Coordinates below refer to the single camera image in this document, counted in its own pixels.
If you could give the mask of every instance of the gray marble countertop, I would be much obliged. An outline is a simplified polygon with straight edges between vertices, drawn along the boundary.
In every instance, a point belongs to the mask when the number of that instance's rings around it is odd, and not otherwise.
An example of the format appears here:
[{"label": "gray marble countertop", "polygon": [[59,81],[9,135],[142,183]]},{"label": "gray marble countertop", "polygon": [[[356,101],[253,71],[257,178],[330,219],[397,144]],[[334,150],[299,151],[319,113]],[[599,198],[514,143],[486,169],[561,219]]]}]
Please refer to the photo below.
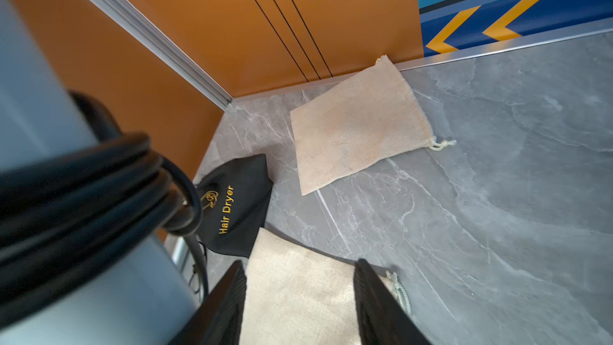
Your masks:
[{"label": "gray marble countertop", "polygon": [[456,146],[301,196],[289,111],[316,88],[232,104],[199,172],[265,153],[267,227],[396,271],[434,345],[613,344],[613,36],[403,76]]}]

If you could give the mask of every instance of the black cable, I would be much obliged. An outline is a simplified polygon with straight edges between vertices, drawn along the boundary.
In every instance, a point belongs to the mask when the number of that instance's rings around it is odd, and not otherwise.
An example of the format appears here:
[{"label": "black cable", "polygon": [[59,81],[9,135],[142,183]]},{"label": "black cable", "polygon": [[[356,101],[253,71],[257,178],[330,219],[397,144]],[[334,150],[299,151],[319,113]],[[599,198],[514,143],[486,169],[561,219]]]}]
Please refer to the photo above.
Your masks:
[{"label": "black cable", "polygon": [[[198,243],[202,246],[202,255],[204,256],[204,261],[208,264],[208,256],[207,256],[207,247],[204,245],[204,242],[198,240]],[[198,273],[195,263],[192,265],[192,275],[189,277],[188,286],[191,288],[191,282],[194,280],[194,276]],[[193,290],[194,294],[198,294],[201,290],[200,284],[198,285],[198,289]]]},{"label": "black cable", "polygon": [[149,136],[124,134],[116,140],[51,160],[0,173],[1,211],[8,213],[76,188],[108,168],[134,160],[149,149]]},{"label": "black cable", "polygon": [[196,239],[195,234],[188,234],[184,236],[185,244],[188,246],[189,251],[192,253],[192,257],[194,258],[194,264],[196,265],[196,271],[198,272],[199,284],[201,285],[202,291],[202,299],[208,296],[208,278],[207,278],[207,263],[205,261],[205,257],[201,254],[200,244],[198,243],[198,239]]},{"label": "black cable", "polygon": [[72,292],[76,286],[83,285],[96,277],[152,234],[156,226],[162,224],[181,207],[181,202],[182,197],[176,191],[171,190],[164,200],[142,219],[118,235],[112,242],[106,242],[97,251],[82,258],[70,270],[8,301],[5,301],[3,296],[3,301],[0,303],[0,327],[37,312],[42,307]]},{"label": "black cable", "polygon": [[102,142],[0,174],[0,328],[96,277],[159,226],[186,235],[208,294],[191,181],[149,149],[147,135],[121,134],[101,103],[73,97]]},{"label": "black cable", "polygon": [[33,204],[17,214],[0,219],[0,242],[7,246],[65,222],[87,219],[120,200],[130,189],[150,178],[162,165],[162,158],[149,153],[129,166],[97,178],[73,192],[49,202]]},{"label": "black cable", "polygon": [[[100,218],[76,229],[63,240],[56,240],[17,260],[2,264],[0,290],[6,291],[5,297],[17,295],[70,267],[73,261],[120,234],[125,226],[162,200],[168,193],[170,182],[168,173],[162,171],[133,196]],[[15,274],[20,275],[18,280],[12,277]]]}]

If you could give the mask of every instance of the orange wall panel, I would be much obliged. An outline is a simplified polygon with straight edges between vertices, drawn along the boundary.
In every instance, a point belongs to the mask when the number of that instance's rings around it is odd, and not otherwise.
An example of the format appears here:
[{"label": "orange wall panel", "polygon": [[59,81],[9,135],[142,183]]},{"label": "orange wall panel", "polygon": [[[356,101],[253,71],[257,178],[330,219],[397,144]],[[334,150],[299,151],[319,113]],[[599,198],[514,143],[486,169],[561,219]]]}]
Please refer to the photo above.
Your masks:
[{"label": "orange wall panel", "polygon": [[280,12],[283,13],[284,19],[290,25],[295,39],[299,41],[302,53],[308,56],[308,63],[317,71],[318,79],[331,77],[332,72],[326,65],[326,61],[310,33],[307,23],[302,18],[302,14],[295,6],[294,0],[275,0],[275,2]]},{"label": "orange wall panel", "polygon": [[334,75],[424,57],[418,0],[294,0]]},{"label": "orange wall panel", "polygon": [[194,176],[223,112],[88,0],[12,0],[66,88]]},{"label": "orange wall panel", "polygon": [[255,0],[129,0],[232,96],[305,82]]},{"label": "orange wall panel", "polygon": [[266,15],[275,33],[283,41],[288,53],[296,65],[298,65],[302,74],[304,74],[305,79],[309,81],[320,79],[302,43],[295,36],[294,29],[280,10],[277,0],[256,0],[256,2],[262,8],[262,12]]}]

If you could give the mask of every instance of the burlap drawstring bag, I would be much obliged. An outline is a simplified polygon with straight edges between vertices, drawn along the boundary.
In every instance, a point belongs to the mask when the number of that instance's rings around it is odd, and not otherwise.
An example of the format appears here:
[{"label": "burlap drawstring bag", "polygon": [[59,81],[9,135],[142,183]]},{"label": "burlap drawstring bag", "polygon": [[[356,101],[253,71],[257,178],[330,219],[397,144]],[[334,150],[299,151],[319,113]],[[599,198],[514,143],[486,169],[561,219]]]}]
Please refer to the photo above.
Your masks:
[{"label": "burlap drawstring bag", "polygon": [[[353,272],[353,265],[260,228],[245,272],[240,345],[359,345]],[[382,281],[402,299],[397,282]],[[408,299],[400,303],[410,311]]]},{"label": "burlap drawstring bag", "polygon": [[411,87],[387,56],[291,111],[302,195],[428,147],[441,150]]}]

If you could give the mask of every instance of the black drawstring bag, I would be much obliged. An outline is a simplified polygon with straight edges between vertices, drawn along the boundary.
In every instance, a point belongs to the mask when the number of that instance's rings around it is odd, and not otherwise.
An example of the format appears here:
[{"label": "black drawstring bag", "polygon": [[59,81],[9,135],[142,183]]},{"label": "black drawstring bag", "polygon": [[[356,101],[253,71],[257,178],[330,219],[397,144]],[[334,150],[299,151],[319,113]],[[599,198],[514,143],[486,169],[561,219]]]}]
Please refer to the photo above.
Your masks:
[{"label": "black drawstring bag", "polygon": [[204,245],[219,254],[249,257],[272,192],[266,155],[230,160],[206,175],[196,189],[202,204],[197,233]]}]

